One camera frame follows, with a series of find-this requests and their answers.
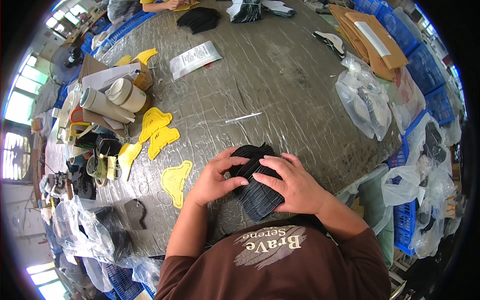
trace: hand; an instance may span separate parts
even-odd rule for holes
[[[227,180],[223,176],[232,166],[244,165],[249,161],[248,158],[244,157],[231,157],[232,153],[238,148],[227,148],[209,161],[187,197],[200,205],[207,205],[207,203],[225,196],[237,187],[247,185],[248,180],[244,177],[233,177]]]
[[[174,11],[185,3],[184,0],[168,0],[166,2],[167,9]]]
[[[288,153],[282,153],[282,156],[284,159],[265,156],[264,159],[260,159],[260,164],[275,170],[283,180],[260,173],[253,173],[253,178],[271,187],[285,198],[285,203],[277,206],[274,211],[317,214],[322,209],[325,199],[333,196],[305,171],[296,156]]]

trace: gray tabletop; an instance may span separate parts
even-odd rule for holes
[[[277,153],[297,155],[305,168],[329,192],[335,194],[372,170],[400,147],[392,125],[382,142],[369,139],[351,122],[335,90],[336,77],[344,67],[341,59],[311,33],[336,33],[334,28],[300,1],[285,0],[297,14],[282,18],[262,13],[262,20],[233,24],[225,12],[231,2],[203,1],[203,7],[220,11],[217,28],[192,35],[177,28],[184,12],[160,12],[118,41],[103,57],[109,67],[122,56],[156,48],[158,68],[154,85],[147,91],[153,106],[170,112],[170,128],[180,139],[150,160],[150,142],[133,162],[130,179],[116,180],[97,189],[97,201],[116,208],[132,236],[139,256],[164,254],[180,210],[161,191],[160,175],[183,160],[193,162],[185,180],[188,193],[205,164],[233,145],[270,144]],[[169,62],[175,56],[211,40],[222,59],[173,81]],[[225,124],[226,120],[255,112],[264,114]],[[129,126],[132,143],[138,141],[141,118]],[[149,191],[139,192],[147,181]],[[146,230],[130,230],[123,204],[138,198],[146,208]],[[209,240],[253,225],[232,195],[211,207]],[[275,213],[263,221],[287,218]]]

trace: worker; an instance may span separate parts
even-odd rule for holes
[[[140,0],[144,12],[174,11],[181,6],[190,5],[195,2],[195,0],[168,0],[166,2],[155,3],[155,1],[156,0]]]
[[[247,158],[228,148],[203,169],[185,199],[160,269],[159,299],[388,299],[390,281],[377,238],[354,211],[325,191],[292,154],[265,156],[260,164],[282,180],[254,173],[279,192],[277,212],[315,215],[338,245],[322,232],[279,220],[232,234],[204,252],[208,203],[246,178],[224,173]]]

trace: blue crate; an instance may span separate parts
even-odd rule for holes
[[[452,105],[443,86],[425,95],[425,104],[430,114],[442,125],[455,120]]]
[[[407,128],[405,134],[402,135],[402,147],[400,148],[400,150],[398,150],[395,154],[393,154],[387,159],[389,168],[404,166],[407,163],[408,155],[410,154],[407,137],[412,132],[412,130],[417,127],[423,116],[428,112],[428,109],[425,109],[423,112],[421,112],[413,121],[413,123],[411,123],[410,126]],[[400,180],[400,177],[393,178],[392,183],[399,184]],[[408,248],[408,245],[410,244],[413,233],[415,231],[416,200],[417,199],[413,200],[410,203],[396,205],[393,208],[394,245],[409,256],[412,256],[415,252],[414,250],[410,250]]]
[[[407,58],[407,69],[424,95],[445,84],[444,76],[427,46],[420,44]]]
[[[381,12],[381,15],[378,18],[380,24],[385,27],[388,33],[396,41],[400,49],[402,49],[403,54],[408,56],[413,52],[418,46],[419,42],[408,29],[408,27],[403,24],[403,22],[393,14],[388,7]]]
[[[106,264],[106,269],[113,289],[121,300],[133,300],[143,291],[140,282],[132,281],[132,269],[114,264]]]
[[[141,17],[139,20],[133,22],[131,25],[129,25],[128,28],[125,28],[125,30],[123,30],[118,36],[117,36],[117,39],[116,41],[120,40],[122,37],[124,37],[127,33],[129,33],[130,31],[132,31],[133,29],[135,29],[138,25],[140,25],[141,23],[145,22],[146,20],[152,18],[153,16],[156,15],[156,12],[149,12],[147,13],[146,15],[144,15],[143,17]]]
[[[107,27],[107,22],[105,21],[105,18],[100,18],[95,22],[95,25],[92,27],[92,31],[94,34],[98,35],[102,31],[104,31]]]
[[[144,287],[144,289],[147,291],[147,294],[150,295],[150,297],[152,297],[152,299],[155,297],[156,295],[156,291],[153,291],[151,290],[151,288],[149,288],[148,285],[146,285],[145,283],[142,282],[142,286]]]
[[[362,13],[372,14],[375,17],[384,9],[384,5],[378,0],[354,0],[355,10]]]

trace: brown t-shirt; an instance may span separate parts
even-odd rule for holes
[[[336,246],[311,227],[266,223],[219,241],[198,259],[168,257],[154,300],[389,297],[388,271],[371,229]]]

